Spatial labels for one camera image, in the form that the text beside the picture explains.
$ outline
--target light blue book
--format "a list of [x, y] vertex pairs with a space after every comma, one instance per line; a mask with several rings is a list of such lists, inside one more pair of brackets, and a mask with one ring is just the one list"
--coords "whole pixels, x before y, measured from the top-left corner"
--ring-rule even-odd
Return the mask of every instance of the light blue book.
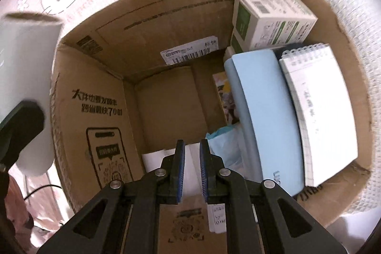
[[273, 51], [235, 54], [225, 64], [243, 127], [245, 175], [271, 179], [288, 194], [304, 187], [301, 136], [294, 105]]

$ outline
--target product packaging box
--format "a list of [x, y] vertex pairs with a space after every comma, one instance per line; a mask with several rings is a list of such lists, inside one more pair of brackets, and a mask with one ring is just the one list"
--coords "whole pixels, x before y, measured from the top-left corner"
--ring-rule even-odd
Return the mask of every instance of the product packaging box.
[[243, 51], [303, 42], [316, 21], [301, 0], [234, 0], [233, 35]]

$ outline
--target white sticker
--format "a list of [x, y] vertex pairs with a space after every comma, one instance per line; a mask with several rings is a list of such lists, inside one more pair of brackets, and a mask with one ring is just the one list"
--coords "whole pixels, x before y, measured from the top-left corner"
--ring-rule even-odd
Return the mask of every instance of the white sticker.
[[216, 50], [218, 50], [218, 38], [210, 36], [161, 51], [160, 54], [167, 65], [173, 65], [196, 59]]
[[[254, 213], [255, 222], [258, 223], [255, 207], [251, 205]], [[225, 204], [208, 205], [208, 222], [211, 233], [221, 234], [226, 232]]]

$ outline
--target spiral notebook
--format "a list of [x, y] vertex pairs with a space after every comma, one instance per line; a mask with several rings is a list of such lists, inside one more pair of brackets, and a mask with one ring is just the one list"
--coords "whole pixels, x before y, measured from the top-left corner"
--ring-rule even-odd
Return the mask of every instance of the spiral notebook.
[[302, 139], [306, 186], [316, 187], [357, 158], [357, 138], [344, 78], [329, 44], [283, 52]]

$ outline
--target open cardboard box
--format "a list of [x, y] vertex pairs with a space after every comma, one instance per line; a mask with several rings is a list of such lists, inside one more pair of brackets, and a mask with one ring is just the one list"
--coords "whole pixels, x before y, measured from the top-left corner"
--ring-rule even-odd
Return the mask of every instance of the open cardboard box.
[[[298, 202], [327, 226], [369, 177], [371, 106], [355, 47], [329, 4], [302, 1], [318, 17], [305, 43], [331, 45], [349, 91], [359, 145], [354, 163], [317, 189], [306, 188], [298, 195]], [[56, 164], [75, 211], [112, 178], [140, 179], [141, 154], [172, 149], [177, 139], [199, 142], [225, 125], [212, 75], [224, 70], [233, 4], [234, 0], [119, 0], [62, 39], [51, 115]], [[218, 37], [220, 50], [174, 66], [167, 66], [160, 55], [208, 36]], [[100, 132], [113, 136], [99, 143]], [[161, 210], [159, 253], [206, 250], [220, 246], [218, 240], [225, 238], [208, 232], [205, 204], [198, 198]], [[197, 234], [181, 229], [187, 224], [197, 227]]]

